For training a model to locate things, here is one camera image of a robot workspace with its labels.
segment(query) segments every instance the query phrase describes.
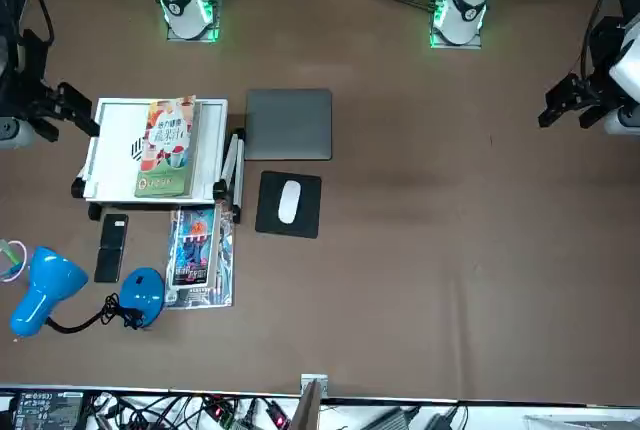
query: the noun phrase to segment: blue desk lamp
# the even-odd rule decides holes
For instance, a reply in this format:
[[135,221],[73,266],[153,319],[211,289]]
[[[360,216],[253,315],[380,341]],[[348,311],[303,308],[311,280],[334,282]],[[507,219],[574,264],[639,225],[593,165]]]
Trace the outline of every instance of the blue desk lamp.
[[21,337],[30,337],[48,325],[60,333],[77,333],[100,320],[108,324],[116,315],[125,327],[134,330],[150,325],[162,310],[164,282],[152,268],[138,268],[122,283],[120,296],[114,293],[105,299],[102,309],[77,327],[63,327],[49,314],[62,300],[75,295],[89,277],[75,263],[45,247],[37,247],[30,267],[29,290],[11,316],[11,330]]

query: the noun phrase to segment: mouse pad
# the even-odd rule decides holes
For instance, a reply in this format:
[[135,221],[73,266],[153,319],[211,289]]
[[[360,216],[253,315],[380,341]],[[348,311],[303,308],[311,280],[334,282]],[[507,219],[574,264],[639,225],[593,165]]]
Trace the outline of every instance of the mouse pad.
[[[300,198],[293,222],[286,224],[278,218],[278,208],[282,189],[288,180],[294,180],[300,184]],[[317,238],[321,190],[322,179],[320,177],[295,173],[262,172],[256,232]]]

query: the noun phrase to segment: computer mouse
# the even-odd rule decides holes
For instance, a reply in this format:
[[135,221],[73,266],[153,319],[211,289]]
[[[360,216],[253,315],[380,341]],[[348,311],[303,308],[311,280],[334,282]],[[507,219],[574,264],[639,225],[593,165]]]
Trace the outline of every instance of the computer mouse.
[[282,223],[292,223],[296,219],[298,202],[300,201],[300,184],[295,180],[287,180],[282,187],[278,218]]

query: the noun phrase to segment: book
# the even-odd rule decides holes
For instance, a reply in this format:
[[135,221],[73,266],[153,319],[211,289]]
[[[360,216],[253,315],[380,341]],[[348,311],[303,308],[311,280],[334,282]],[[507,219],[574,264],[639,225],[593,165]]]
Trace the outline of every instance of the book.
[[218,205],[171,212],[165,307],[227,307],[233,295],[233,213]]
[[200,107],[195,95],[149,105],[136,197],[189,196]]

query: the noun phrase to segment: smartphone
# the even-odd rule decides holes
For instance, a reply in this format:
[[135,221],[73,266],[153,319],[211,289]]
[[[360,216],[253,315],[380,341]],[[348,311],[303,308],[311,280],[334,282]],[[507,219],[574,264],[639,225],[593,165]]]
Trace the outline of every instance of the smartphone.
[[128,223],[129,216],[125,214],[110,213],[104,217],[94,282],[116,283],[120,278],[120,264],[127,238]]

